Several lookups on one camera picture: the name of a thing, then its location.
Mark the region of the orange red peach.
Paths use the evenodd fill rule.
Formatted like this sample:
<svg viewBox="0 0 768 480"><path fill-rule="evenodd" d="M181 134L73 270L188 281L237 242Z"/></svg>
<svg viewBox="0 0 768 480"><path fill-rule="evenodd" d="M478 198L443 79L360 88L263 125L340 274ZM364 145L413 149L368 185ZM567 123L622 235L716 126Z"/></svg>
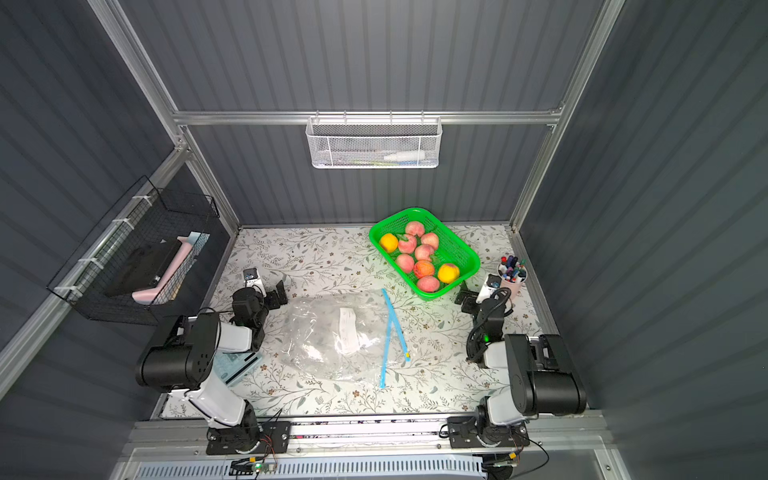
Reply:
<svg viewBox="0 0 768 480"><path fill-rule="evenodd" d="M428 277L428 276L434 276L435 275L434 264L427 260L419 260L414 264L413 273L419 279Z"/></svg>

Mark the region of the pink peach with leaf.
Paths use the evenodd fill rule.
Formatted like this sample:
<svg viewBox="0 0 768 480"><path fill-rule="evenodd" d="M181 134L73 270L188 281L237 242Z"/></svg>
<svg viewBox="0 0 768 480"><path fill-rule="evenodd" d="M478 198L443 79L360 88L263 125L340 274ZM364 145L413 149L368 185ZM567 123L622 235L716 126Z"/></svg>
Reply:
<svg viewBox="0 0 768 480"><path fill-rule="evenodd" d="M399 237L398 250L402 254L410 255L418 246L418 239L410 234L404 234Z"/></svg>

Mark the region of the clear zip-top bag blue zipper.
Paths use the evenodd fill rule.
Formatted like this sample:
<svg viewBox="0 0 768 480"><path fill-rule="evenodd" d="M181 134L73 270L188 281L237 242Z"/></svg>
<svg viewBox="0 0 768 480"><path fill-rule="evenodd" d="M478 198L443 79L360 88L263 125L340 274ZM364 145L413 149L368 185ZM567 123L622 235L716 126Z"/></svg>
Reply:
<svg viewBox="0 0 768 480"><path fill-rule="evenodd" d="M298 299L277 339L278 359L317 379L384 388L389 370L414 361L384 289Z"/></svg>

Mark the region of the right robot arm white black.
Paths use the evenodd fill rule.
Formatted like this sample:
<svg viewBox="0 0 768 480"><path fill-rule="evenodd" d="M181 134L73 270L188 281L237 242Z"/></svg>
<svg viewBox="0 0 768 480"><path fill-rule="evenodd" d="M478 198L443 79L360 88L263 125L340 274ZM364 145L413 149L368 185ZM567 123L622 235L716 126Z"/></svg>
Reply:
<svg viewBox="0 0 768 480"><path fill-rule="evenodd" d="M447 420L445 434L453 448L509 447L529 444L526 421L540 414L578 415L587 393L561 336L505 334L513 313L512 289L490 276L479 292L462 287L455 303L472 317L465 342L467 361L502 371L508 382L480 400L469 416Z"/></svg>

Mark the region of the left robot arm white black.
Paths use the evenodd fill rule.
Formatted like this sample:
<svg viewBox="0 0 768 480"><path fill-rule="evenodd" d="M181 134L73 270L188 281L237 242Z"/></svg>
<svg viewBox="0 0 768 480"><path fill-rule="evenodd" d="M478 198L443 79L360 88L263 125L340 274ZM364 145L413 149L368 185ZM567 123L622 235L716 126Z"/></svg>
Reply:
<svg viewBox="0 0 768 480"><path fill-rule="evenodd" d="M137 383L180 399L203 415L207 454L267 454L281 448L275 442L287 434L278 422L261 424L253 406L231 391L213 364L218 353L258 353L269 312L287 303L283 281L263 291L253 280L234 292L231 320L222 321L215 310L165 319L142 352Z"/></svg>

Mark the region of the yellow peach right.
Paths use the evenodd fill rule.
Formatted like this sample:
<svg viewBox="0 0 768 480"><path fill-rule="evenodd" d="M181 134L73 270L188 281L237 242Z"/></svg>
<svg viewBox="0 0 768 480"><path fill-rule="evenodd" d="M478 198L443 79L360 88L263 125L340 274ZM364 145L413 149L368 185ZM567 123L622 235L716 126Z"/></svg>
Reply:
<svg viewBox="0 0 768 480"><path fill-rule="evenodd" d="M452 263L445 263L437 271L437 278L441 283L450 285L461 276L460 269Z"/></svg>

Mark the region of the yellow peach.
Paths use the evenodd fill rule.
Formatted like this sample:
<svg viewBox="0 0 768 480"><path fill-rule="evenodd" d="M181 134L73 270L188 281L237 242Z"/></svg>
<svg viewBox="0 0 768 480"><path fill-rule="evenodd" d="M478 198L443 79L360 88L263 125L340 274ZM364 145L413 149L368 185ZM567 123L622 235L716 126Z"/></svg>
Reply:
<svg viewBox="0 0 768 480"><path fill-rule="evenodd" d="M460 269L452 263L445 263L437 271L437 278L441 283L450 285L461 276Z"/></svg>
<svg viewBox="0 0 768 480"><path fill-rule="evenodd" d="M379 245L387 253L393 253L399 248L399 239L392 233L386 233L380 238Z"/></svg>

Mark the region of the pink peach bottom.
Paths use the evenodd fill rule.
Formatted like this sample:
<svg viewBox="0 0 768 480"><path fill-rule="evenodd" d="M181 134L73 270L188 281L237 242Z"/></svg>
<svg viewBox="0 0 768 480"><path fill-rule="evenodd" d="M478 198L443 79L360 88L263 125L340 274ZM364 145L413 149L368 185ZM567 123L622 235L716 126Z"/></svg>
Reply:
<svg viewBox="0 0 768 480"><path fill-rule="evenodd" d="M425 293L435 293L441 288L441 282L434 276L425 276L418 280L417 287Z"/></svg>

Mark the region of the pink peach upper right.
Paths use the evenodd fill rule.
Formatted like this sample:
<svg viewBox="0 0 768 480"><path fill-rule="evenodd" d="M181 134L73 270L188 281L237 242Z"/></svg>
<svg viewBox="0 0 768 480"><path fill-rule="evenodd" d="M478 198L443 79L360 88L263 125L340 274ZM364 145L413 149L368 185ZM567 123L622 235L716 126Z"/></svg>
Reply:
<svg viewBox="0 0 768 480"><path fill-rule="evenodd" d="M420 240L422 245L429 245L434 250L437 250L439 248L440 240L438 235L434 232L425 233L420 237Z"/></svg>

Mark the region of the pink peach middle left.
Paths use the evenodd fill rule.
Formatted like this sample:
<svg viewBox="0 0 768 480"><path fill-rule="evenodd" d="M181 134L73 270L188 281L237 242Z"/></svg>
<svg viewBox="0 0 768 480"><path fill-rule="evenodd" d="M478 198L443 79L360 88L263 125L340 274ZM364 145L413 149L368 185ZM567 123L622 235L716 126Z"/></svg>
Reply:
<svg viewBox="0 0 768 480"><path fill-rule="evenodd" d="M410 254L400 254L396 258L396 265L405 273L409 274L413 271L415 266L415 260Z"/></svg>

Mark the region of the pink peach top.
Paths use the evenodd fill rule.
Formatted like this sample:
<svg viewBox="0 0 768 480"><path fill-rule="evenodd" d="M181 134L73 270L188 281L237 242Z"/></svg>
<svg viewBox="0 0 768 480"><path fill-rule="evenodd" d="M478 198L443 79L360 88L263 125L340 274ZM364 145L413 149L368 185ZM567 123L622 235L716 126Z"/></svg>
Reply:
<svg viewBox="0 0 768 480"><path fill-rule="evenodd" d="M421 237L425 234L425 227L419 221L410 221L406 225L405 233L414 237Z"/></svg>

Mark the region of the yellow peach left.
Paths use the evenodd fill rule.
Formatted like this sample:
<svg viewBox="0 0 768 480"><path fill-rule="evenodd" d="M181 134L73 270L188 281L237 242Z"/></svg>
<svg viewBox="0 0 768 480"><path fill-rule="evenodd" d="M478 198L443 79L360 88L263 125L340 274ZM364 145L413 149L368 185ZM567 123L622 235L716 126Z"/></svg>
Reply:
<svg viewBox="0 0 768 480"><path fill-rule="evenodd" d="M392 233L386 233L380 238L379 245L387 253L393 253L399 248L399 239Z"/></svg>

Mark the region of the green plastic basket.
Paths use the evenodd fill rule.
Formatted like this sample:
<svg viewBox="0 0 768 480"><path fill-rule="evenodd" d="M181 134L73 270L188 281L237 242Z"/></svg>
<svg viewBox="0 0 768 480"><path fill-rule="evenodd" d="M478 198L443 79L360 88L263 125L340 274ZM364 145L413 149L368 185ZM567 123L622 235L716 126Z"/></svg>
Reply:
<svg viewBox="0 0 768 480"><path fill-rule="evenodd" d="M443 284L440 289L433 293L424 292L419 289L416 275L414 273L405 273L396 265L396 252L387 252L380 244L380 240L385 234L404 234L407 224L411 221L420 222L425 227L426 233L437 234L439 248L436 252L436 267L451 263L459 270L459 276L455 281ZM423 208L407 208L379 221L371 227L369 239L395 273L417 296L425 301L434 300L447 294L450 290L458 287L463 281L476 274L481 266L477 253L435 215Z"/></svg>

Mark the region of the pink pen cup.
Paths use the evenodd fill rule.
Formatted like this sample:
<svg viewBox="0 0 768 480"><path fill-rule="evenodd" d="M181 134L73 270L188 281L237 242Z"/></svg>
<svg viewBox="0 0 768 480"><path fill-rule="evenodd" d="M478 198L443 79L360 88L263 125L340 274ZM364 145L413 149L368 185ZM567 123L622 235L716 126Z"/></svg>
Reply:
<svg viewBox="0 0 768 480"><path fill-rule="evenodd" d="M526 261L515 255L502 257L497 272L501 277L501 287L508 288L510 299L514 300L528 278Z"/></svg>

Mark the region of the teal calculator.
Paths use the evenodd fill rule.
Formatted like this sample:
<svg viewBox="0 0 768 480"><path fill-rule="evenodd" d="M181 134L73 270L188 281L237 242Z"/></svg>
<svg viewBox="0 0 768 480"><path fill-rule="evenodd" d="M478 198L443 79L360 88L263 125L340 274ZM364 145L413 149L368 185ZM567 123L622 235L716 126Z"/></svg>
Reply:
<svg viewBox="0 0 768 480"><path fill-rule="evenodd" d="M234 387L262 358L260 352L217 352L214 356L213 372L225 385Z"/></svg>

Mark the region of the black pouch in basket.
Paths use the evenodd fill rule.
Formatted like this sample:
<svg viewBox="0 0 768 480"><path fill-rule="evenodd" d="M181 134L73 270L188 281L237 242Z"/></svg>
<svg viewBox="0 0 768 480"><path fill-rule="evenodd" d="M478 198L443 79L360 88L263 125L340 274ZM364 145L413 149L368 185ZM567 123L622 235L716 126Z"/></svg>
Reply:
<svg viewBox="0 0 768 480"><path fill-rule="evenodd" d="M172 257L175 242L161 241L134 249L106 287L105 295L115 297L154 287L160 277L161 261Z"/></svg>

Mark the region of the white tube in basket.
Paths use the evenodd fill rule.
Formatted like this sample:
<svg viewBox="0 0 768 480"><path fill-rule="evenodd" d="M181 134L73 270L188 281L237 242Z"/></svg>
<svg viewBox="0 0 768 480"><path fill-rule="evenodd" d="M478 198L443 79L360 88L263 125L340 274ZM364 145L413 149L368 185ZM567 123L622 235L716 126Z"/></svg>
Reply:
<svg viewBox="0 0 768 480"><path fill-rule="evenodd" d="M422 150L398 151L385 155L383 159L395 164L419 164L426 160L426 153Z"/></svg>

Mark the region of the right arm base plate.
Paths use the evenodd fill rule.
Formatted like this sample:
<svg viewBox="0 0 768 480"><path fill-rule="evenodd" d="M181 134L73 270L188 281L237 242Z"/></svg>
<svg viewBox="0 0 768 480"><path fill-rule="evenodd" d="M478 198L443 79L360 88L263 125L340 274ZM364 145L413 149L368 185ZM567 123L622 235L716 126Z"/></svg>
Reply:
<svg viewBox="0 0 768 480"><path fill-rule="evenodd" d="M447 438L453 449L504 448L521 450L530 445L524 423L494 425L477 416L447 419Z"/></svg>

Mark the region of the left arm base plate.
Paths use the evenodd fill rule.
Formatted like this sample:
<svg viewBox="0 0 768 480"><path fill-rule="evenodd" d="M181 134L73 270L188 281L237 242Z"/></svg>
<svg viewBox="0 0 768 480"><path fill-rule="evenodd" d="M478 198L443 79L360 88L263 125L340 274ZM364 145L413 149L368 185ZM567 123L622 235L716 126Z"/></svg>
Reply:
<svg viewBox="0 0 768 480"><path fill-rule="evenodd" d="M275 421L260 423L258 426L209 428L206 433L206 454L261 456L286 453L291 427L292 424L289 421Z"/></svg>

